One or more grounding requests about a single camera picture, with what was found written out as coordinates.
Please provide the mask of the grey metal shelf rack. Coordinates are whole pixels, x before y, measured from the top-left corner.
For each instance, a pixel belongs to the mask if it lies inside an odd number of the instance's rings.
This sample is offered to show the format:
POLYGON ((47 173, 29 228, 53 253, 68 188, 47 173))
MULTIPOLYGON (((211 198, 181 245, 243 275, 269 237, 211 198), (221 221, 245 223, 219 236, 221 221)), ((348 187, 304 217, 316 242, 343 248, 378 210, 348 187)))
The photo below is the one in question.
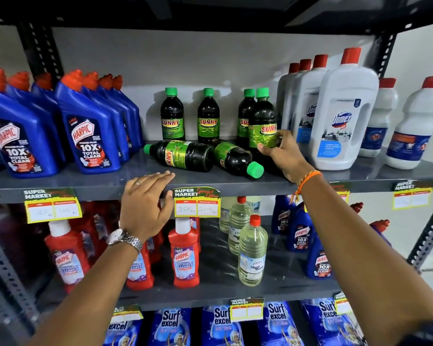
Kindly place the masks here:
MULTIPOLYGON (((433 0, 362 0, 378 1, 372 9, 319 11, 318 16, 300 16, 322 0, 287 0, 285 6, 260 0, 0 0, 0 26, 15 26, 25 49, 32 73, 43 70, 44 59, 38 62, 37 50, 56 50, 51 28, 98 28, 165 31, 212 31, 222 33, 308 34, 308 35, 375 35, 374 54, 366 62, 383 74, 393 48, 390 35, 433 24, 433 0), (115 20, 101 20, 101 12, 120 12, 115 20)), ((79 200, 117 200, 121 197, 128 172, 148 171, 160 167, 158 163, 141 164, 143 155, 135 156, 119 172, 82 175, 74 165, 48 178, 30 179, 24 183, 0 172, 0 203, 22 203, 23 191, 37 188, 72 188, 79 200)), ((358 185, 361 191, 392 191, 396 181, 410 178, 433 182, 433 163, 423 162, 421 171, 393 172, 397 178, 364 178, 364 171, 352 167, 357 178, 329 179, 334 186, 358 185)), ((320 283, 295 276, 296 285, 269 285, 262 295, 270 299, 301 300, 327 297, 338 291, 338 283, 331 279, 320 283)), ((196 292, 179 292, 173 302, 183 307, 200 307, 210 303, 229 302, 234 292, 226 284, 203 283, 196 292)))

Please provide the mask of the yellow green price tag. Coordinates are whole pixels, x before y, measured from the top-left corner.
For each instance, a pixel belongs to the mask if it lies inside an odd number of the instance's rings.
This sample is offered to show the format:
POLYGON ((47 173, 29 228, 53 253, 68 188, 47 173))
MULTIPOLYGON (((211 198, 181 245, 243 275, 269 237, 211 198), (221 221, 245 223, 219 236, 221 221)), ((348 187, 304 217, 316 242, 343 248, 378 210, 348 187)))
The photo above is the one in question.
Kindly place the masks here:
POLYGON ((433 187, 415 180, 398 182, 393 186, 393 211, 424 207, 430 204, 433 187))
POLYGON ((138 304, 116 307, 110 320, 110 324, 126 321, 143 320, 144 316, 138 304))
POLYGON ((347 204, 349 203, 351 182, 329 182, 329 185, 342 198, 342 200, 344 200, 347 204))
POLYGON ((262 320, 264 304, 264 297, 248 297, 231 300, 229 305, 229 317, 231 322, 262 320))
POLYGON ((338 315, 345 315, 352 313, 351 305, 343 291, 336 293, 333 296, 335 310, 338 315))
POLYGON ((24 190, 27 224, 77 219, 81 205, 71 187, 24 190))
POLYGON ((221 193, 209 186, 174 188, 174 216, 219 218, 221 193))

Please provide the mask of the dark blue shirt sleeve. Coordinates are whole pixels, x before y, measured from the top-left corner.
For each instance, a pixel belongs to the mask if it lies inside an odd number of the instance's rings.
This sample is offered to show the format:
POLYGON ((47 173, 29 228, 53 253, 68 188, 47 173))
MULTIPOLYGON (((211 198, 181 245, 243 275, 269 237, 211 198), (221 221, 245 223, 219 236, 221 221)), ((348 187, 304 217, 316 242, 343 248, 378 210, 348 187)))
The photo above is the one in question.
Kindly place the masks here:
POLYGON ((404 336, 396 346, 433 346, 433 321, 404 336))

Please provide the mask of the cluster of dark green-capped bottles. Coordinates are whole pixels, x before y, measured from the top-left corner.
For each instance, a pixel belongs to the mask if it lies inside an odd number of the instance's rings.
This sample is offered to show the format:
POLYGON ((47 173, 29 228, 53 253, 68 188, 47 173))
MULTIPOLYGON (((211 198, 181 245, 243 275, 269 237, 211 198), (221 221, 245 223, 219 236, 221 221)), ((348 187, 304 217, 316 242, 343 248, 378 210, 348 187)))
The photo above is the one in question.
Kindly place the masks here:
POLYGON ((219 138, 220 112, 214 89, 206 87, 203 92, 197 114, 198 142, 162 140, 145 145, 144 153, 170 167, 208 172, 213 165, 219 165, 230 174, 259 179, 265 169, 254 160, 252 153, 219 138))

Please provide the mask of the silver metal wristwatch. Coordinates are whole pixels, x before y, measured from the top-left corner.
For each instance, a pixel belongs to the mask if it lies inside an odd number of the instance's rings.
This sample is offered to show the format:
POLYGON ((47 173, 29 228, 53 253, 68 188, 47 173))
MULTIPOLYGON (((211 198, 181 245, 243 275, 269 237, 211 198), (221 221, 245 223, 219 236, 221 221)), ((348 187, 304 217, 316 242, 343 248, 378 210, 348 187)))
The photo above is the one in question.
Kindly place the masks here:
POLYGON ((140 253, 143 248, 143 243, 139 238, 129 234, 126 230, 121 228, 114 230, 106 238, 106 244, 108 246, 113 246, 119 243, 130 244, 138 251, 138 253, 140 253))

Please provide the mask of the person's right hand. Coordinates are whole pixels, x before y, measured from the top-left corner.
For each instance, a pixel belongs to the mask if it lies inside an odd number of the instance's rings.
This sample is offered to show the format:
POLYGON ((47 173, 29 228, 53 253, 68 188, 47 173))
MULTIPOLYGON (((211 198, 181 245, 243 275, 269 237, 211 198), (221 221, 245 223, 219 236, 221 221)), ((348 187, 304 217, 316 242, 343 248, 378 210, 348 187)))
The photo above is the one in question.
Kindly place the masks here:
POLYGON ((277 147, 277 156, 271 158, 287 180, 301 185, 305 179, 321 175, 305 160, 290 131, 278 130, 277 134, 282 141, 277 147))

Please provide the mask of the dark liquid bottle green cap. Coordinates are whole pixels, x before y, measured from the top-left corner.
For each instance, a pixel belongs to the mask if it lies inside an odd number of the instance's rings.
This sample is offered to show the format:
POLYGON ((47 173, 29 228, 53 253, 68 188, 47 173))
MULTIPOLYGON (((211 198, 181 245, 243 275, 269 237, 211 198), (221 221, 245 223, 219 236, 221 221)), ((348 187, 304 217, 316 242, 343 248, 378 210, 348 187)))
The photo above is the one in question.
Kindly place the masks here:
POLYGON ((270 91, 267 87, 256 89, 256 102, 249 112, 248 148, 254 155, 254 160, 264 167, 271 168, 274 162, 264 156, 257 149, 259 143, 265 147, 276 147, 279 136, 277 134, 277 113, 274 105, 269 101, 270 91))

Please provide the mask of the large white red-capped cleaner bottle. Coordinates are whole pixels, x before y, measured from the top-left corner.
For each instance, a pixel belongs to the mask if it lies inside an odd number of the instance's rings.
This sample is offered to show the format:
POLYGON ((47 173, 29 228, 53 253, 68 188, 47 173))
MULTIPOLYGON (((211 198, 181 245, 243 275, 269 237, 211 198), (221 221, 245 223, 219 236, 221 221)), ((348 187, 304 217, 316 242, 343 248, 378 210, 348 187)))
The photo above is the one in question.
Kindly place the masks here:
POLYGON ((361 51, 346 48, 340 65, 323 76, 308 144, 318 170, 349 169, 358 156, 379 90, 375 71, 358 64, 361 51))
POLYGON ((287 84, 291 81, 294 74, 299 71, 300 63, 290 63, 289 71, 283 75, 278 82, 277 86, 277 100, 276 100, 276 113, 277 113, 277 127, 281 129, 283 118, 283 105, 287 84))
POLYGON ((307 71, 311 70, 312 66, 312 60, 311 59, 302 59, 300 60, 300 67, 299 71, 294 74, 291 81, 287 84, 286 92, 285 92, 285 98, 284 98, 284 105, 283 105, 283 118, 282 118, 282 127, 283 130, 289 130, 290 124, 292 120, 292 112, 291 108, 293 107, 293 100, 296 90, 296 85, 299 77, 306 73, 307 71))
POLYGON ((291 132, 299 144, 305 145, 310 141, 321 82, 327 72, 327 62, 327 54, 315 55, 312 68, 297 79, 291 132))

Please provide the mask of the person's right forearm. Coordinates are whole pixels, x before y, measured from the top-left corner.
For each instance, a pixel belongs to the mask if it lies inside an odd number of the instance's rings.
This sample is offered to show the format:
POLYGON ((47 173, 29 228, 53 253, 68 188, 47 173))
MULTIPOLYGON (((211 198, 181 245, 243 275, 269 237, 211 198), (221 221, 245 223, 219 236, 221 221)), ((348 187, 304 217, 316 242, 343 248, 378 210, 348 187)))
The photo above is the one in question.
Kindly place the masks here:
POLYGON ((299 193, 369 346, 396 346, 433 321, 433 289, 321 175, 299 193))

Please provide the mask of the small white bottle blue label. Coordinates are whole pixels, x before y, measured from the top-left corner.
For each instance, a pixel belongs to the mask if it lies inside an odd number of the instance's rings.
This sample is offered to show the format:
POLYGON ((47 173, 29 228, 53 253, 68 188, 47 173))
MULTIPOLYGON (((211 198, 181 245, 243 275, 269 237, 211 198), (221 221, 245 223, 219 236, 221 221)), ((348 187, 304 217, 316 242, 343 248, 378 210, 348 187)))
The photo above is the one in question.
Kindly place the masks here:
POLYGON ((433 76, 404 103, 403 119, 396 125, 387 148, 385 164, 401 170, 419 165, 433 135, 433 76))
POLYGON ((381 151, 390 124, 390 113, 398 105, 396 81, 394 77, 380 78, 378 94, 364 133, 359 157, 374 158, 381 151))

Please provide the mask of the clear liquid bottle red cap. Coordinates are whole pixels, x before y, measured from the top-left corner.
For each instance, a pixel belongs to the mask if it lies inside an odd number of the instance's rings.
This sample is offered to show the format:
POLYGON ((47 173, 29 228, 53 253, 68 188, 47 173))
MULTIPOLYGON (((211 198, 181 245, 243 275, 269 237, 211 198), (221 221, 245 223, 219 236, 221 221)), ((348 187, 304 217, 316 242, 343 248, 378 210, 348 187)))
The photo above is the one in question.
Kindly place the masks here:
POLYGON ((260 214, 260 203, 262 196, 248 196, 246 197, 246 204, 250 207, 253 214, 260 214))
POLYGON ((236 203, 230 208, 228 246, 230 252, 234 255, 239 254, 241 230, 249 223, 252 213, 247 204, 246 196, 237 197, 236 203))
POLYGON ((257 286, 263 278, 268 239, 260 215, 251 215, 239 239, 238 276, 246 286, 257 286))
POLYGON ((222 197, 221 198, 221 214, 219 218, 219 228, 223 233, 229 232, 230 210, 237 203, 237 197, 222 197))

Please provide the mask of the row of red cleaner bottles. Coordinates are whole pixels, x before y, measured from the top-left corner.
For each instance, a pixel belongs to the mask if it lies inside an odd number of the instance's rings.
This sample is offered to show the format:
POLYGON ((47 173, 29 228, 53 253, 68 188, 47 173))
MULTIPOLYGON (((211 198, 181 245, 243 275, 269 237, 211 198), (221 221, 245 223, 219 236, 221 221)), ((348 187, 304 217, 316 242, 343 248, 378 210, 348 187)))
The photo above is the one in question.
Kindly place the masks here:
MULTIPOLYGON (((197 217, 178 218, 176 229, 169 233, 174 285, 180 288, 199 284, 198 264, 200 253, 200 226, 197 217)), ((127 276, 127 287, 134 291, 150 289, 154 285, 151 264, 161 259, 162 231, 142 242, 142 247, 127 276)), ((56 264, 61 271, 67 291, 84 277, 83 267, 75 253, 64 250, 57 255, 56 264)))

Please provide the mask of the row of blue cleaner bottles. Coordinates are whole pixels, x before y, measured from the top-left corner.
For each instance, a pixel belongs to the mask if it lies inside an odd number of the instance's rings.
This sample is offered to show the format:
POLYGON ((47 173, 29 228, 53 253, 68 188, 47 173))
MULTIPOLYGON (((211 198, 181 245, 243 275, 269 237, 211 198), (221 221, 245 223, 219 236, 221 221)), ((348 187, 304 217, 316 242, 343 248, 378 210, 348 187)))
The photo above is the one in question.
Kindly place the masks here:
POLYGON ((75 163, 82 174, 118 171, 142 146, 139 113, 120 91, 122 77, 76 69, 52 89, 51 75, 31 85, 26 71, 0 69, 0 156, 17 179, 58 174, 75 163))

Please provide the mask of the person's left forearm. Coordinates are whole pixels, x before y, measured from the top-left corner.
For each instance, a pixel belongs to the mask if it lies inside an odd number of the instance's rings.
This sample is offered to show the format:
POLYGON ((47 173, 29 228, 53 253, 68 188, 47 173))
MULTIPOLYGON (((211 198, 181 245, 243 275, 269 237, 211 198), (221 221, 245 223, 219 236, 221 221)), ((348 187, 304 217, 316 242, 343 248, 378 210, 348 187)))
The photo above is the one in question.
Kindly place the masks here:
POLYGON ((102 346, 138 250, 108 247, 85 277, 38 327, 26 346, 102 346))

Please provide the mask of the blue detergent packet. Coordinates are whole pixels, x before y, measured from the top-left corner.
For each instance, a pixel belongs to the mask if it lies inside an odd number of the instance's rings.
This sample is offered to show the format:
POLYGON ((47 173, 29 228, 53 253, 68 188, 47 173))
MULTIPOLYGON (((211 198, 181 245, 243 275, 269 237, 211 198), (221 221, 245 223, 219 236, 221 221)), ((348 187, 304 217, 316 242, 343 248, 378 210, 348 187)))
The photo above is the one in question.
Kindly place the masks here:
POLYGON ((102 346, 135 346, 143 320, 111 323, 102 346))
POLYGON ((332 297, 301 300, 300 307, 317 346, 366 346, 351 317, 337 313, 332 297))
POLYGON ((305 346, 287 301, 265 302, 257 327, 261 346, 305 346))
POLYGON ((242 327, 231 322, 229 305, 202 308, 201 346, 244 346, 242 327))
POLYGON ((191 308, 156 310, 148 346, 191 346, 190 323, 191 308))

